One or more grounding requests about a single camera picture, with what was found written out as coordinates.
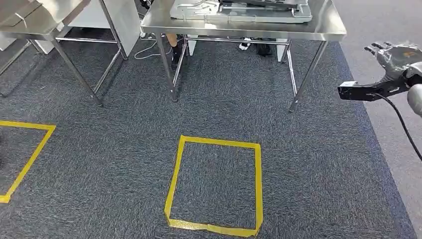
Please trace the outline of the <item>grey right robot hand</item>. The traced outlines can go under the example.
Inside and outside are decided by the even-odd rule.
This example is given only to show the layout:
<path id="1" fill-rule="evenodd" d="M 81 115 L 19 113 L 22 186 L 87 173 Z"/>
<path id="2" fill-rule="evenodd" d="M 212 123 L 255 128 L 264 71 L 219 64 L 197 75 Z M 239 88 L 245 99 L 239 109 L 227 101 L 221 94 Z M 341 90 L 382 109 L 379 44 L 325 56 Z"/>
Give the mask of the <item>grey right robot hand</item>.
<path id="1" fill-rule="evenodd" d="M 415 44 L 373 42 L 364 47 L 384 69 L 380 82 L 396 81 L 411 64 L 422 61 L 422 51 Z"/>

